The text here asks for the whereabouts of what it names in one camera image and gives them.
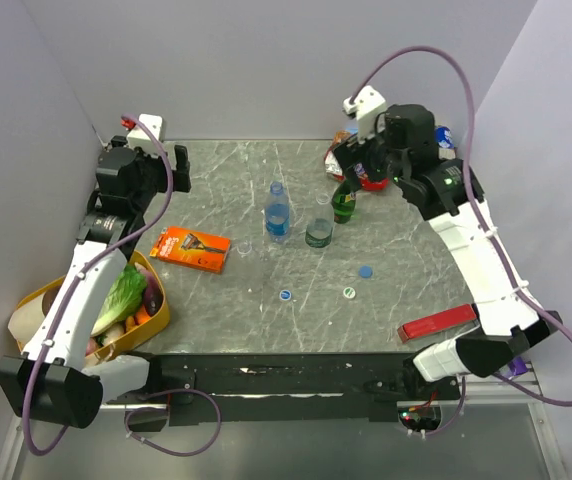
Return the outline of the green label clear bottle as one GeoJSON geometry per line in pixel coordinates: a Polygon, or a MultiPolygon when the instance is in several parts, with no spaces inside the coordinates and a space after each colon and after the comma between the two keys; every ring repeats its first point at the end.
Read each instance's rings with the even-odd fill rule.
{"type": "Polygon", "coordinates": [[[325,248],[332,241],[334,210],[331,197],[326,193],[316,196],[316,205],[305,231],[305,243],[311,248],[325,248]]]}

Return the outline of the blue label water bottle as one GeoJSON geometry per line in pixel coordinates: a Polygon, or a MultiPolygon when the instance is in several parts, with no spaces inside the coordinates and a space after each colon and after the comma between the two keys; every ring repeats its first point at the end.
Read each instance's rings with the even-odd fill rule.
{"type": "Polygon", "coordinates": [[[290,204],[281,182],[273,181],[270,184],[264,218],[269,237],[276,243],[286,241],[290,233],[290,204]]]}

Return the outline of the blue white bottle cap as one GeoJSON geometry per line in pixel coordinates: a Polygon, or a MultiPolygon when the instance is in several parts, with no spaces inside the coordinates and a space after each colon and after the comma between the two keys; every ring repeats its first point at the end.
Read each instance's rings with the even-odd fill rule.
{"type": "Polygon", "coordinates": [[[289,290],[281,290],[279,296],[282,301],[289,301],[292,298],[292,293],[289,290]]]}

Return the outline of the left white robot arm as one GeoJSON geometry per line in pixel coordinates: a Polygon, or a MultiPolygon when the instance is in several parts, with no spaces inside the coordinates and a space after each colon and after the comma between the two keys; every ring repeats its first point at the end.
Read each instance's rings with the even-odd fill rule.
{"type": "Polygon", "coordinates": [[[106,401],[131,392],[151,402],[162,394],[164,377],[146,357],[120,355],[87,367],[85,347],[110,288],[149,227],[144,214],[153,197],[190,190],[187,149],[177,145],[173,154],[163,158],[122,140],[101,154],[58,294],[21,354],[0,360],[0,386],[24,426],[38,420],[85,428],[106,401]]]}

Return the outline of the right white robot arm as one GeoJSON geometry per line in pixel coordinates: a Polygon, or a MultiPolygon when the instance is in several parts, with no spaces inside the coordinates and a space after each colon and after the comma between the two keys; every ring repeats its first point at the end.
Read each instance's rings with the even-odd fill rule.
{"type": "Polygon", "coordinates": [[[352,190],[363,177],[390,179],[415,206],[453,257],[473,298],[478,327],[417,353],[403,374],[412,397],[427,397],[438,380],[455,375],[488,377],[556,332],[527,289],[512,284],[516,272],[504,265],[493,243],[488,204],[479,184],[466,196],[463,162],[444,160],[435,138],[433,114],[417,104],[347,104],[357,131],[333,154],[352,190]]]}

